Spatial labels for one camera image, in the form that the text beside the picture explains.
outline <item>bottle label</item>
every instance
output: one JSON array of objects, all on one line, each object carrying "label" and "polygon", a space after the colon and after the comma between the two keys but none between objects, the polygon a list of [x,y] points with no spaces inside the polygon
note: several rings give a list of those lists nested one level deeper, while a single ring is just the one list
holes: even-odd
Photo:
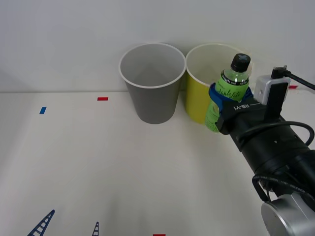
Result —
[{"label": "bottle label", "polygon": [[219,119],[219,108],[214,102],[210,102],[205,117],[205,125],[213,132],[218,132],[216,122]]},{"label": "bottle label", "polygon": [[216,91],[235,101],[241,101],[249,85],[249,79],[242,82],[235,82],[228,79],[224,72],[221,73],[221,79],[216,82]]}]

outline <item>gray paper cup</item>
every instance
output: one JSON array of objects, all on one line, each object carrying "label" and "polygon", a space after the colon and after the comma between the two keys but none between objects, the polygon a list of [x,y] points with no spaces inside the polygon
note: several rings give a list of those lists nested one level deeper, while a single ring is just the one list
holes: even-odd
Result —
[{"label": "gray paper cup", "polygon": [[125,53],[119,73],[140,119],[160,124],[174,115],[185,70],[184,55],[167,44],[144,44]]}]

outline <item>cup rim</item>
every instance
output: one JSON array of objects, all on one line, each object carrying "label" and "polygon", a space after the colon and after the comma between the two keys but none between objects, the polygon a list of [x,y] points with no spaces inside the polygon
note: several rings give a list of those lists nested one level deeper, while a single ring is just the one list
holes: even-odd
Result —
[{"label": "cup rim", "polygon": [[[124,57],[125,57],[129,52],[131,52],[132,50],[134,50],[134,49],[136,49],[136,48],[139,48],[139,47],[142,47],[142,46],[145,46],[145,45],[153,45],[153,44],[155,44],[155,45],[167,46],[167,47],[170,47],[170,48],[172,48],[172,49],[175,49],[177,52],[180,53],[180,55],[183,57],[183,60],[184,60],[184,68],[183,68],[183,71],[181,72],[181,74],[180,74],[176,79],[174,79],[174,80],[172,80],[172,81],[170,81],[170,82],[168,82],[168,83],[166,83],[166,84],[158,85],[158,86],[143,86],[143,85],[138,85],[138,84],[135,84],[135,83],[129,81],[128,79],[126,79],[126,77],[123,75],[122,70],[121,70],[121,64],[122,64],[122,61],[123,61]],[[127,52],[125,52],[124,55],[122,56],[122,58],[121,58],[120,61],[119,61],[119,74],[120,74],[120,76],[123,78],[123,80],[126,81],[128,84],[131,84],[131,85],[133,85],[133,86],[135,86],[135,87],[143,88],[143,89],[158,89],[158,88],[163,88],[163,87],[166,87],[166,86],[168,86],[168,85],[171,85],[171,84],[175,83],[176,81],[178,81],[178,80],[183,76],[183,74],[185,73],[186,69],[187,69],[187,62],[186,62],[186,58],[185,58],[184,54],[183,54],[179,49],[177,49],[177,48],[175,48],[175,47],[173,47],[173,46],[171,46],[171,45],[169,45],[169,44],[166,44],[166,43],[144,43],[144,44],[135,46],[135,47],[129,49]]]},{"label": "cup rim", "polygon": [[[191,52],[193,52],[194,50],[200,48],[200,47],[204,47],[204,46],[209,46],[209,45],[222,45],[222,46],[226,46],[228,48],[231,48],[231,49],[234,49],[236,51],[239,51],[240,53],[244,53],[242,49],[236,47],[236,46],[233,46],[231,44],[227,44],[227,43],[204,43],[204,44],[201,44],[201,45],[198,45],[194,48],[192,48],[186,55],[186,64],[187,64],[187,61],[188,61],[188,57],[189,55],[191,54]],[[189,68],[188,66],[186,65],[186,70],[187,70],[187,73],[194,79],[196,80],[198,83],[204,85],[204,86],[207,86],[207,87],[210,87],[210,84],[207,84],[205,82],[202,82],[201,80],[197,79],[190,71],[189,71]]]}]

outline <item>paper cup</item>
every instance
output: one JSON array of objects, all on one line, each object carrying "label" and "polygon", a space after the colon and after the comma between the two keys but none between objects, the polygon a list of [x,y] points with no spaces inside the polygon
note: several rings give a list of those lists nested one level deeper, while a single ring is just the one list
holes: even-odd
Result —
[{"label": "paper cup", "polygon": [[174,115],[185,70],[185,56],[167,44],[140,45],[122,57],[119,72],[140,119],[160,124]]},{"label": "paper cup", "polygon": [[209,87],[220,78],[221,72],[230,68],[234,56],[248,50],[239,49],[228,44],[209,43],[193,48],[186,56],[187,94],[186,112],[190,118],[204,124],[210,103]]}]

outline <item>red tape marker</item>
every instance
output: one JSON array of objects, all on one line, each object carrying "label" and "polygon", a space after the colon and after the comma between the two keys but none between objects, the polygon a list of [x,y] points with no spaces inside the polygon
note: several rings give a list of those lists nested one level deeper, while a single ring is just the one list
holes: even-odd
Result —
[{"label": "red tape marker", "polygon": [[108,101],[108,97],[98,97],[98,101]]}]

